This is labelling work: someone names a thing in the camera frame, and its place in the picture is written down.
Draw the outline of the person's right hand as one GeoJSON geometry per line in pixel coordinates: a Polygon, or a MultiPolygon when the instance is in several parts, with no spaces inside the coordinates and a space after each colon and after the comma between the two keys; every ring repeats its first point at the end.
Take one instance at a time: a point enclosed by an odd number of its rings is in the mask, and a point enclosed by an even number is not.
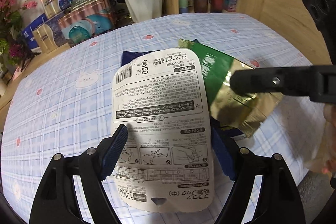
{"type": "Polygon", "coordinates": [[[323,109],[325,126],[316,157],[305,163],[315,173],[335,172],[335,105],[326,104],[323,109]]]}

